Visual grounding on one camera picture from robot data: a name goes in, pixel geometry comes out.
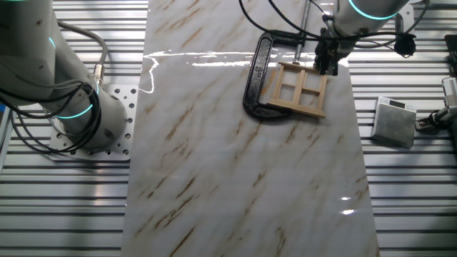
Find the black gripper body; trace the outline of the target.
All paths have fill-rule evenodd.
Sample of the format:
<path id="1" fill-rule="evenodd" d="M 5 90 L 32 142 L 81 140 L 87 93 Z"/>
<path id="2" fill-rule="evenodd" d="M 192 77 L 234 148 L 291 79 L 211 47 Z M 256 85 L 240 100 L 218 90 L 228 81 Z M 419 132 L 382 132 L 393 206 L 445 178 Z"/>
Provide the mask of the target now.
<path id="1" fill-rule="evenodd" d="M 320 36 L 329 37 L 318 42 L 315 48 L 314 67 L 338 67 L 338 62 L 346 58 L 354 49 L 356 41 L 336 40 L 331 30 L 321 28 Z"/>

